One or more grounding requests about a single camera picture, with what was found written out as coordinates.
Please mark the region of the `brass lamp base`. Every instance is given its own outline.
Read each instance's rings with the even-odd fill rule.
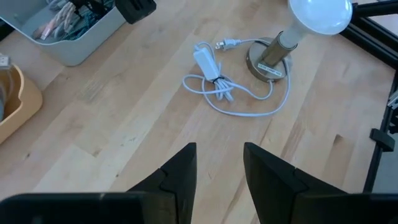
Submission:
[[[271,43],[274,39],[270,37],[263,37],[260,38]],[[267,82],[268,80],[280,80],[286,76],[286,69],[282,61],[280,61],[277,65],[273,66],[272,68],[267,68],[267,66],[263,66],[261,63],[263,52],[268,48],[265,43],[262,42],[254,42],[250,49],[248,50],[248,54],[246,56],[246,63],[250,72],[261,81]],[[285,57],[287,61],[287,66],[289,69],[292,68],[292,57],[287,55]]]

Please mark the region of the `gray plastic bin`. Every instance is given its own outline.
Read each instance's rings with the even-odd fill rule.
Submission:
[[[66,66],[82,63],[126,21],[114,7],[77,40],[50,42],[51,39],[32,39],[33,31],[54,15],[45,0],[0,0],[0,18]]]

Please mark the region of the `lamp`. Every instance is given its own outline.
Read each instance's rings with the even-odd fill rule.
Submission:
[[[270,46],[255,42],[248,51],[246,63],[262,81],[286,76],[281,61],[285,57],[291,61],[289,53],[307,34],[338,34],[348,26],[353,14],[350,0],[289,0],[289,10],[294,18],[290,27],[275,39],[261,38],[271,42]]]

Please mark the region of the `storage bin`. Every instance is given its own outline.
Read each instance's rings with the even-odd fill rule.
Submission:
[[[113,7],[77,40],[34,40],[31,37],[33,31],[50,21],[54,15],[45,0],[0,0],[0,18],[66,66],[82,63],[126,21]]]
[[[4,119],[0,122],[0,143],[33,116],[43,103],[40,90],[17,66],[13,65],[10,73],[14,88],[4,107]],[[9,89],[7,71],[0,70],[0,82]]]

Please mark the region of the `wood grain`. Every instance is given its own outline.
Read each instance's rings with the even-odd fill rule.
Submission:
[[[360,192],[394,71],[341,36],[308,36],[292,52],[292,91],[266,118],[211,109],[181,86],[199,73],[193,45],[225,37],[276,36],[291,16],[280,0],[171,0],[123,25],[77,67],[63,67],[13,33],[0,44],[43,89],[43,108],[0,146],[0,197],[21,192],[125,191],[188,142],[198,146],[193,223],[259,223],[243,166],[254,142],[349,192]],[[268,91],[247,70],[248,45],[217,52],[223,72],[257,94]],[[190,82],[199,88],[198,82]],[[262,112],[281,101],[285,80],[267,101],[234,91],[228,110]]]

